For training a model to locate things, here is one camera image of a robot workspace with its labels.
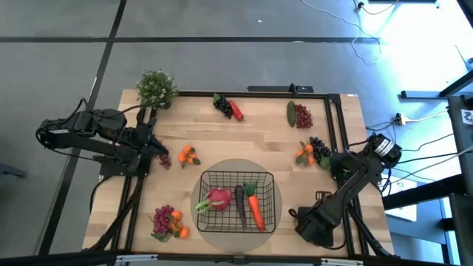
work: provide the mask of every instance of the red chili pepper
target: red chili pepper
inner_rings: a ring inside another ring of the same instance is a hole
[[[229,100],[228,102],[230,103],[231,111],[234,113],[234,117],[238,121],[244,120],[245,118],[243,117],[242,111],[239,110],[237,104],[232,100]]]

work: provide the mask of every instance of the orange carrot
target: orange carrot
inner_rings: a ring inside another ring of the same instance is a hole
[[[248,196],[248,204],[250,205],[250,209],[253,212],[253,217],[254,217],[256,226],[258,227],[260,231],[266,231],[265,222],[263,221],[263,218],[261,216],[261,211],[259,211],[258,198],[254,196],[254,192],[256,190],[256,184],[257,182],[250,185],[243,184],[243,187],[245,188],[245,193]]]

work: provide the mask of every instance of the dark grapes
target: dark grapes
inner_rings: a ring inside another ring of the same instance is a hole
[[[318,137],[310,137],[309,141],[313,147],[313,158],[316,159],[317,164],[320,164],[322,157],[332,156],[329,148]]]
[[[307,107],[302,106],[301,104],[296,105],[296,117],[296,125],[298,129],[309,129],[313,126],[312,115],[307,110]]]
[[[169,167],[171,167],[169,154],[160,154],[160,166],[163,166],[166,170],[169,170]]]
[[[231,118],[231,115],[232,115],[232,111],[231,111],[231,105],[230,103],[225,99],[225,96],[222,96],[221,99],[217,100],[215,103],[214,103],[214,106],[217,110],[220,110],[221,112],[223,112],[225,114],[225,116],[230,119]]]

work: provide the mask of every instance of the grape cluster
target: grape cluster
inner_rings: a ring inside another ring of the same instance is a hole
[[[310,144],[313,147],[313,157],[316,159],[317,164],[320,164],[322,157],[330,157],[329,148],[320,140],[318,137],[309,137]]]
[[[156,209],[153,233],[167,234],[169,232],[169,223],[171,220],[168,215],[170,215],[173,210],[174,208],[169,205],[163,206],[161,209]]]
[[[228,119],[231,118],[231,106],[225,99],[225,96],[221,96],[221,98],[214,103],[214,106],[216,109],[222,111]]]
[[[312,115],[305,106],[302,106],[301,104],[296,105],[296,116],[296,125],[298,129],[309,129],[311,126],[313,126]]]
[[[169,170],[169,167],[171,167],[169,154],[160,154],[160,160],[160,166],[163,166],[166,170]]]

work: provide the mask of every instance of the potted plant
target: potted plant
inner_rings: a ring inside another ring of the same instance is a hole
[[[161,69],[145,70],[135,87],[141,104],[157,103],[152,106],[152,116],[156,115],[157,108],[171,107],[171,100],[179,93],[173,77]]]

